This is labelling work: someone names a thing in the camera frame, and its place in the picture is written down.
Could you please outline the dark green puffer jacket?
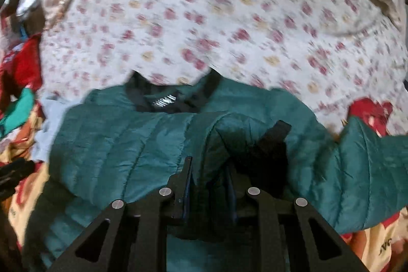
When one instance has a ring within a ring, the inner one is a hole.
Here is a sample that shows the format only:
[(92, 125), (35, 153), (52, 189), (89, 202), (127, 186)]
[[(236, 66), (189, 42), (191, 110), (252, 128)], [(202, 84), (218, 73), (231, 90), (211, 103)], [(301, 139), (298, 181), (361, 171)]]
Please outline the dark green puffer jacket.
[(339, 233), (375, 226), (407, 205), (407, 138), (348, 120), (338, 139), (285, 90), (209, 72), (193, 86), (156, 86), (139, 74), (91, 91), (63, 117), (49, 179), (22, 248), (45, 271), (113, 200), (134, 202), (192, 159), (197, 240), (168, 238), (170, 271), (248, 271), (247, 247), (216, 244), (226, 179), (238, 166), (287, 199), (306, 198)]

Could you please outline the bright green garment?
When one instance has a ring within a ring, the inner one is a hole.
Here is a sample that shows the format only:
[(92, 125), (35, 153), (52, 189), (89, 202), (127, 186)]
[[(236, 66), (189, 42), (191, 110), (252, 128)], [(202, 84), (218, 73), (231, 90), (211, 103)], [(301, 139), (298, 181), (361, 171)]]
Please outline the bright green garment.
[(10, 103), (6, 108), (4, 116), (1, 118), (1, 138), (25, 124), (34, 104), (35, 95), (33, 91), (25, 87), (21, 91), (20, 97)]

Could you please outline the light grey fleece sweater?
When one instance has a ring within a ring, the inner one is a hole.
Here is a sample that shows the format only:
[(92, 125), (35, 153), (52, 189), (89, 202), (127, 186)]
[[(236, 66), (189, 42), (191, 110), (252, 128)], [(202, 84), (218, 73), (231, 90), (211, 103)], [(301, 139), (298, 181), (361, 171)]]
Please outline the light grey fleece sweater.
[(40, 99), (45, 120), (35, 134), (31, 160), (49, 162), (50, 151), (68, 109), (81, 104), (82, 99), (67, 100), (57, 93), (43, 94)]

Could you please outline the yellow red patterned blanket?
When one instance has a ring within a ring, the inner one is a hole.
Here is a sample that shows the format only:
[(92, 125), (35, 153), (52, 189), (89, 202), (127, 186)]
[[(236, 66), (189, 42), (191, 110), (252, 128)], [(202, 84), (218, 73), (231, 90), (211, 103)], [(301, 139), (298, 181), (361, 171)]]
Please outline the yellow red patterned blanket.
[[(45, 128), (41, 111), (39, 106), (35, 106), (27, 122), (1, 140), (1, 166), (8, 165), (19, 157), (27, 160), (34, 155), (35, 133)], [(359, 118), (378, 137), (381, 137), (387, 134), (387, 121), (392, 111), (391, 103), (387, 101), (378, 103), (366, 97), (350, 105), (348, 118)], [(34, 173), (20, 181), (17, 192), (3, 204), (6, 226), (5, 234), (1, 237), (10, 250), (16, 252), (21, 250), (28, 218), (47, 178), (48, 167), (45, 165), (45, 159), (41, 158)], [(373, 190), (377, 188), (380, 191), (378, 199), (372, 199), (375, 208), (378, 208), (381, 203), (391, 202), (393, 197), (391, 176), (386, 174), (384, 164), (376, 160), (371, 162), (370, 183)], [(383, 212), (386, 212), (387, 219), (381, 219), (376, 226), (342, 235), (343, 240), (369, 271), (390, 271), (392, 257), (398, 254), (398, 250), (394, 248), (395, 245), (407, 241), (407, 209), (402, 208), (394, 214), (387, 212), (386, 209), (383, 209)]]

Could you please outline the red garment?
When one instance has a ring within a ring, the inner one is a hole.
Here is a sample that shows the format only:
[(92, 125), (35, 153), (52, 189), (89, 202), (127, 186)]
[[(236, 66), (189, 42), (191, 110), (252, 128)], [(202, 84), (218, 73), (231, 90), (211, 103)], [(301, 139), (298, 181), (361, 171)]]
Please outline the red garment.
[(32, 35), (20, 51), (10, 51), (1, 62), (1, 112), (6, 111), (11, 96), (19, 98), (26, 86), (34, 92), (42, 87), (41, 39), (41, 33)]

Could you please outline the floral white quilt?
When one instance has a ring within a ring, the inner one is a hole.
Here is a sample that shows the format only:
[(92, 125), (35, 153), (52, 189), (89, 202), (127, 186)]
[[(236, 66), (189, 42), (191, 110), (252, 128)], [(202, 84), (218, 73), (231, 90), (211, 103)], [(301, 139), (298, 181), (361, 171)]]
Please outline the floral white quilt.
[(68, 99), (124, 83), (192, 84), (209, 69), (283, 88), (332, 131), (349, 105), (389, 102), (407, 132), (404, 33), (376, 0), (69, 0), (45, 27), (44, 89)]

